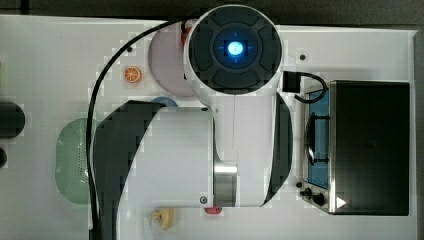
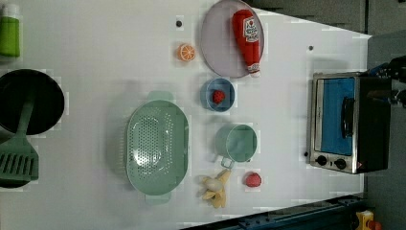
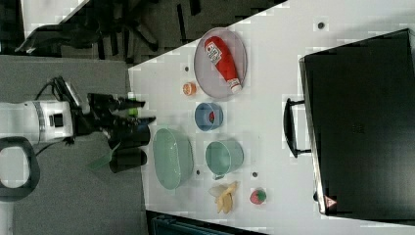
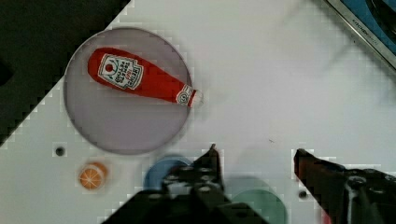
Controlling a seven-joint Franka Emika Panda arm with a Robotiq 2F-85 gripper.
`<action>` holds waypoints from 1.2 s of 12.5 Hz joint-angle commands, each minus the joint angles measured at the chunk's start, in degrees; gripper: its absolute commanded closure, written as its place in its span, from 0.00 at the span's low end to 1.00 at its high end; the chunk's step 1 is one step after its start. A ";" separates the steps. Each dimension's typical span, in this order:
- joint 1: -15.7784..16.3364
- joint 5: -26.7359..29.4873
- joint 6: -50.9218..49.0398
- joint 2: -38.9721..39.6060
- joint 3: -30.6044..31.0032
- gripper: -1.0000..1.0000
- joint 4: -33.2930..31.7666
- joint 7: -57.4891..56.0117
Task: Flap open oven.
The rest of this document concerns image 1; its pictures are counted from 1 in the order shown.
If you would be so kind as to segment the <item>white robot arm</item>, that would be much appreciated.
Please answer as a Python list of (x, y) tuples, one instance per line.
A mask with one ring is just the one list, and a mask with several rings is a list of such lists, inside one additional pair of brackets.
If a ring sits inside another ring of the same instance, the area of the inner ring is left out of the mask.
[(281, 38), (258, 10), (225, 5), (201, 16), (183, 52), (200, 106), (129, 101), (97, 127), (102, 240), (153, 240), (152, 215), (165, 208), (266, 205), (292, 161), (282, 64)]

